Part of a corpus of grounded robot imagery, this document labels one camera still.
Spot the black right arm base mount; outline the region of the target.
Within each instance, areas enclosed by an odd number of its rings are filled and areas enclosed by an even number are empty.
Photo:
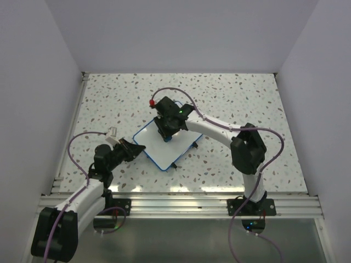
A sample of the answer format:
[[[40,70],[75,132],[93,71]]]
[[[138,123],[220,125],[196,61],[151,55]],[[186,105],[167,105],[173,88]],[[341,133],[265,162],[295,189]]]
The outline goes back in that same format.
[[[246,198],[238,196],[234,199],[227,199],[227,211],[229,216],[233,216],[244,203]],[[264,196],[257,203],[248,201],[237,213],[237,216],[276,216],[276,207],[273,199]]]

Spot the blue framed whiteboard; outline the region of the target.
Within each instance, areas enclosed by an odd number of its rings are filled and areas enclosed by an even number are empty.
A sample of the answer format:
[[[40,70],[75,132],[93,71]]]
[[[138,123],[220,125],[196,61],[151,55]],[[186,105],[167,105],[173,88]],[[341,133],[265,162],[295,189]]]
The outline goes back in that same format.
[[[161,171],[171,168],[186,151],[192,148],[194,141],[198,142],[203,135],[194,131],[180,130],[172,136],[172,140],[164,142],[158,133],[154,120],[149,121],[133,135],[133,141],[138,145],[144,145],[146,156]]]

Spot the blue foam whiteboard eraser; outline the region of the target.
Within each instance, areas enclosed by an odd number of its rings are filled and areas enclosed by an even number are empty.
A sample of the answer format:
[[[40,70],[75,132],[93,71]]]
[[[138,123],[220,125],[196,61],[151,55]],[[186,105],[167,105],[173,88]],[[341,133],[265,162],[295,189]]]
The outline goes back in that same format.
[[[168,136],[166,138],[164,138],[164,142],[169,142],[172,140],[172,136]]]

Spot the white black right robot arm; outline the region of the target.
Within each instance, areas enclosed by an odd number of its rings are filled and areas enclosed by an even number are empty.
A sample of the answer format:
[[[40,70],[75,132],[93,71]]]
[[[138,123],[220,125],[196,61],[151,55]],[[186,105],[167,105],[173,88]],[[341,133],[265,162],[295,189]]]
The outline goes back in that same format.
[[[247,123],[241,127],[207,117],[195,106],[185,104],[180,107],[167,96],[159,102],[151,99],[150,107],[157,112],[154,122],[165,142],[170,141],[177,132],[185,130],[203,134],[228,147],[233,166],[243,176],[245,211],[257,215],[263,210],[262,199],[266,190],[259,170],[263,166],[267,148],[254,125]]]

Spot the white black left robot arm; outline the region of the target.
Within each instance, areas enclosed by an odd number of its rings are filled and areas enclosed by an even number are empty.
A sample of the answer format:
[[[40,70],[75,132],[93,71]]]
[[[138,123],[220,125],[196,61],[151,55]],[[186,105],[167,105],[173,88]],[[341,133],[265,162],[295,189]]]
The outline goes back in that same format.
[[[135,160],[145,149],[144,145],[125,139],[119,139],[114,146],[97,146],[83,185],[62,203],[41,210],[31,255],[44,261],[69,262],[77,250],[81,233],[97,215],[116,213],[127,217],[126,206],[118,206],[109,190],[112,171],[123,162]]]

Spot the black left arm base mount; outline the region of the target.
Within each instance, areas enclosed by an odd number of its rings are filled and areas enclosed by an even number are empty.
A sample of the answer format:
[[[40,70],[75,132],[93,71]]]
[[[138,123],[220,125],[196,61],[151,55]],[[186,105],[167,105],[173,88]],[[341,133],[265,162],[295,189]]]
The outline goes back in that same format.
[[[126,197],[114,197],[111,192],[102,195],[105,200],[103,214],[129,216],[132,200]]]

